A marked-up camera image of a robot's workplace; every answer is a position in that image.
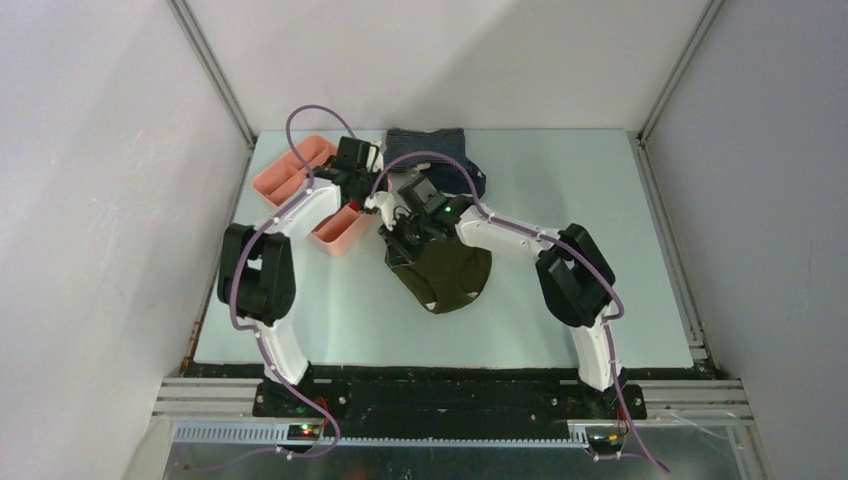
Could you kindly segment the olive green underwear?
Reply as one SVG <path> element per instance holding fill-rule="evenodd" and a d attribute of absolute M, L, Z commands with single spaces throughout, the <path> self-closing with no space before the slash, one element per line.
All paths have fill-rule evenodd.
<path fill-rule="evenodd" d="M 462 309 L 484 290 L 492 268 L 492 253 L 459 243 L 430 241 L 415 252 L 406 249 L 382 227 L 384 263 L 429 313 Z"/>

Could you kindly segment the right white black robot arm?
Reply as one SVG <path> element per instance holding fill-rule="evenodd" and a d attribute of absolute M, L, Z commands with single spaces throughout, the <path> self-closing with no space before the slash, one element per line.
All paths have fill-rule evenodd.
<path fill-rule="evenodd" d="M 432 314 L 473 303 L 494 255 L 531 263 L 546 308 L 571 331 L 583 408 L 606 418 L 620 407 L 621 369 L 603 327 L 616 300 L 615 274 L 584 227 L 552 233 L 499 215 L 471 194 L 445 194 L 423 176 L 395 192 L 378 189 L 365 207 L 383 222 L 386 265 Z"/>

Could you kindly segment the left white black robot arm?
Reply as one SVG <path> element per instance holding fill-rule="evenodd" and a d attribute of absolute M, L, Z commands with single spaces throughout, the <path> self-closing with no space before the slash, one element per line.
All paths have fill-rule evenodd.
<path fill-rule="evenodd" d="M 253 335 L 266 376 L 282 384 L 277 402 L 292 416 L 304 416 L 316 403 L 315 388 L 302 379 L 309 368 L 288 315 L 296 298 L 292 246 L 346 207 L 362 207 L 380 178 L 380 147 L 343 136 L 334 146 L 273 166 L 288 178 L 271 189 L 275 212 L 256 224 L 231 224 L 221 248 L 217 297 L 228 308 L 231 325 Z"/>

